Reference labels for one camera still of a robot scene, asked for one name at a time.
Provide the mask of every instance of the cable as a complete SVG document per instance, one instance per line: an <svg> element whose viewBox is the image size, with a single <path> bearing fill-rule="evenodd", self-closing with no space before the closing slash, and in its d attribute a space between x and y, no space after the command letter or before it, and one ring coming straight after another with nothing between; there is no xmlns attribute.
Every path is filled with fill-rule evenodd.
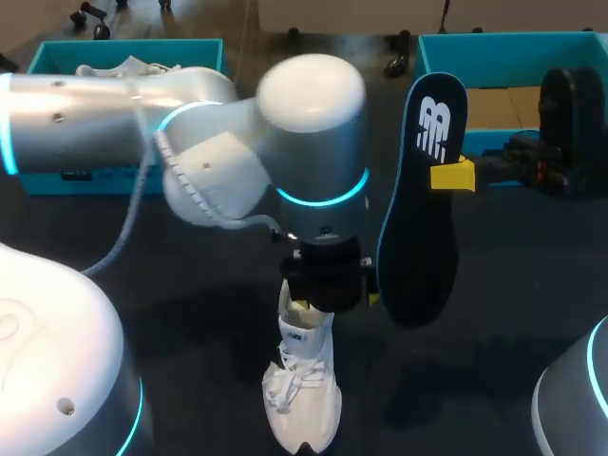
<svg viewBox="0 0 608 456"><path fill-rule="evenodd" d="M282 230L276 220L270 216L251 216L240 220L232 220L223 217L221 214L209 204L204 196L197 190L195 185L188 179L183 171L181 171L180 165L176 158L176 154L173 148L167 140L166 134L159 130L155 134L156 143L161 152L161 157L167 166L170 168L175 177L180 181L183 189L192 199L192 201L199 207L199 209L211 220L213 220L217 226L225 230L240 230L247 228L252 225L266 225L271 231L276 233L282 233Z"/></svg>
<svg viewBox="0 0 608 456"><path fill-rule="evenodd" d="M441 25L439 26L439 33L447 33L446 17L447 17L448 11L449 11L449 0L446 0L446 2L444 3L444 13L441 16Z"/></svg>
<svg viewBox="0 0 608 456"><path fill-rule="evenodd" d="M124 245L128 241L129 237L131 236L131 232L133 231L133 226L135 225L135 220L140 209L140 202L142 201L143 190L145 188L145 182L147 179L148 171L150 170L150 166L154 162L154 142L152 141L150 135L146 133L147 126L145 123L145 116L143 114L143 109L140 103L138 92L135 89L135 85L131 83L130 79L125 79L124 82L127 85L128 92L130 92L131 100L133 100L135 105L135 117L142 133L142 139L145 143L147 143L147 145L143 153L137 178L135 179L135 184L133 186L133 193L131 194L129 206L126 210L126 217L124 218L123 228L121 229L121 232L119 233L116 242L114 242L114 245L107 253L107 255L105 255L94 265L82 271L82 274L85 276L92 276L94 274L99 273L103 268L111 264L123 251Z"/></svg>
<svg viewBox="0 0 608 456"><path fill-rule="evenodd" d="M145 115L143 114L143 108L140 103L140 96L138 95L137 89L135 88L135 85L131 82L130 78L125 78L124 82L127 85L127 91L130 93L131 100L134 102L135 117L146 148L143 153L137 178L135 179L133 193L131 194L129 206L126 211L126 217L124 218L123 228L121 229L121 232L119 233L116 242L114 242L114 245L107 253L107 255L105 255L94 265L82 271L82 274L84 276L93 276L94 274L99 273L103 268L111 264L123 251L124 246L128 241L129 237L131 236L131 232L133 231L133 226L135 225L135 220L140 209L140 202L142 201L143 190L145 188L145 182L147 179L148 171L150 170L150 166L154 162L154 141L152 137L147 134ZM271 232L275 232L278 234L282 233L282 230L276 220L270 216L251 216L241 220L231 220L228 218L224 218L222 215L217 213L215 209L213 209L211 205L207 203L207 201L199 193L199 191L192 184L192 182L186 177L186 175L181 172L180 166L176 159L176 155L173 152L171 146L169 145L169 141L167 140L164 132L157 131L156 140L157 145L159 146L159 149L161 151L162 159L164 160L167 167L169 167L173 171L175 176L178 178L188 196L194 201L194 203L200 208L200 210L207 217L209 217L209 219L214 220L220 228L226 230L240 230L252 225L263 224L268 226Z"/></svg>

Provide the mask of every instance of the black machine part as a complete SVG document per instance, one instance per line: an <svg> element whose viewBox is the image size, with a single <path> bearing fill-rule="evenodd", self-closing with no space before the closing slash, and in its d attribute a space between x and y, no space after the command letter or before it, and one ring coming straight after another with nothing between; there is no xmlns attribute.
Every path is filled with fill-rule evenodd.
<svg viewBox="0 0 608 456"><path fill-rule="evenodd" d="M375 271L361 257L356 237L331 245L299 243L280 271L293 300L306 300L321 312L344 312L368 293L377 293Z"/></svg>
<svg viewBox="0 0 608 456"><path fill-rule="evenodd" d="M556 68L541 84L540 137L518 133L501 150L471 157L476 186L519 181L549 195L608 194L605 94L592 68Z"/></svg>

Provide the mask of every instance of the cardboard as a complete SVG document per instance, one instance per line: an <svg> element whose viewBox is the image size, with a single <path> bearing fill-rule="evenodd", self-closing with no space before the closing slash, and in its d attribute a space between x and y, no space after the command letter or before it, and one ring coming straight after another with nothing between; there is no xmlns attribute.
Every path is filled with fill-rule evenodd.
<svg viewBox="0 0 608 456"><path fill-rule="evenodd" d="M507 88L469 88L466 128L520 128Z"/></svg>
<svg viewBox="0 0 608 456"><path fill-rule="evenodd" d="M539 128L541 126L539 115L541 88L510 87L509 95L522 128Z"/></svg>

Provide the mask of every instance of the black insole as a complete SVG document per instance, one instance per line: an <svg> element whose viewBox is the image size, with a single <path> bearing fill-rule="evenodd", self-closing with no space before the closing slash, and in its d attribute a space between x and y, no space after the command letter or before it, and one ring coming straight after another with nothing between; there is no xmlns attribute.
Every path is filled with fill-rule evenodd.
<svg viewBox="0 0 608 456"><path fill-rule="evenodd" d="M454 76L416 81L404 113L399 171L378 240L376 273L391 318L416 327L446 305L458 268L451 192L431 191L430 167L459 160L466 90Z"/></svg>

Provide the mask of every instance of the teal bin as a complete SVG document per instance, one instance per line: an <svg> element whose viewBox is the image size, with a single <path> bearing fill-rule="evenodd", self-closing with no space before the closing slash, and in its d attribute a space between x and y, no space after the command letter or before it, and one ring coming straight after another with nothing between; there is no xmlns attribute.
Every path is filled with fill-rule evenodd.
<svg viewBox="0 0 608 456"><path fill-rule="evenodd" d="M608 88L606 36L594 32L465 33L418 39L414 77L456 76L466 88L540 86L555 67L593 67ZM520 130L468 129L464 152L502 148Z"/></svg>
<svg viewBox="0 0 608 456"><path fill-rule="evenodd" d="M80 65L110 69L129 55L148 64L208 67L229 75L220 39L44 42L28 74L74 74ZM19 177L29 195L130 195L137 171L137 166L126 166ZM145 193L162 194L162 173L158 166L148 176Z"/></svg>

